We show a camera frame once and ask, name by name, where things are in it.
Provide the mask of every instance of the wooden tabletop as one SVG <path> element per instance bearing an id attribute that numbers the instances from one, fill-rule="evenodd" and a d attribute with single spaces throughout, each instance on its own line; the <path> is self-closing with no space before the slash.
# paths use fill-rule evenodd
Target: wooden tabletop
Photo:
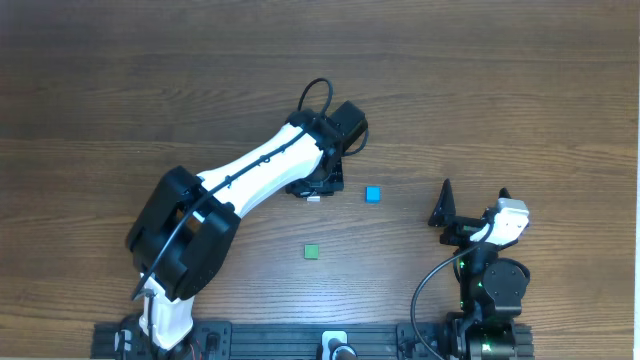
<path id="1" fill-rule="evenodd" d="M 142 306 L 124 237 L 159 178 L 260 145 L 326 76 L 371 129 L 344 192 L 254 209 L 194 316 L 407 322 L 454 250 L 426 224 L 451 178 L 461 215 L 503 186 L 531 211 L 502 256 L 531 269 L 538 358 L 628 359 L 637 58 L 635 1 L 1 1 L 0 355 L 87 357 Z M 458 301 L 446 269 L 419 320 Z"/>

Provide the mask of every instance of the wooden table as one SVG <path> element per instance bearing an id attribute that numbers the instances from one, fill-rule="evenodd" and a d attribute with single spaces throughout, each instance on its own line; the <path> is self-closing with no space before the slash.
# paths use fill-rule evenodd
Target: wooden table
<path id="1" fill-rule="evenodd" d="M 124 237 L 160 176 L 258 146 L 327 76 L 332 109 L 351 100 L 371 128 L 345 191 L 252 211 L 196 317 L 408 321 L 454 250 L 426 224 L 449 177 L 462 215 L 502 186 L 531 210 L 503 256 L 533 273 L 518 321 L 538 358 L 631 356 L 635 1 L 0 4 L 0 355 L 88 356 L 94 323 L 141 308 Z M 419 319 L 457 304 L 447 269 Z"/>

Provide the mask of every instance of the green cube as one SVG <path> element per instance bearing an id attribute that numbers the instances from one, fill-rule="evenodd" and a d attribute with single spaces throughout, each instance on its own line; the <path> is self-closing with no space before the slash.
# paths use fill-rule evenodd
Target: green cube
<path id="1" fill-rule="evenodd" d="M 304 258 L 307 260 L 318 260 L 320 255 L 320 246 L 318 245 L 305 245 L 304 246 Z"/>

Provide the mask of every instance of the blue cube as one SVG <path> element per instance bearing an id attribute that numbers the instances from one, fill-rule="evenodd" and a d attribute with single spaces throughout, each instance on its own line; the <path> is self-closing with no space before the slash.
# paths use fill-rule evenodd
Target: blue cube
<path id="1" fill-rule="evenodd" d="M 367 186 L 365 192 L 365 201 L 369 204 L 377 204 L 380 202 L 380 187 Z"/>

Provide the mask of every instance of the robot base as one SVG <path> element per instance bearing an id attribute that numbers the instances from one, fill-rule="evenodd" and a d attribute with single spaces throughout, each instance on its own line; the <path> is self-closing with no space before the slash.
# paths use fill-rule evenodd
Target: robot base
<path id="1" fill-rule="evenodd" d="M 92 359 L 152 360 L 317 360 L 321 359 L 322 333 L 345 331 L 349 344 L 363 360 L 434 359 L 414 336 L 411 324 L 398 325 L 232 325 L 225 321 L 196 321 L 185 342 L 170 353 L 149 351 L 148 337 L 132 317 L 128 321 L 95 326 Z M 420 323 L 434 348 L 441 324 Z M 531 329 L 517 325 L 517 357 L 534 360 Z"/>

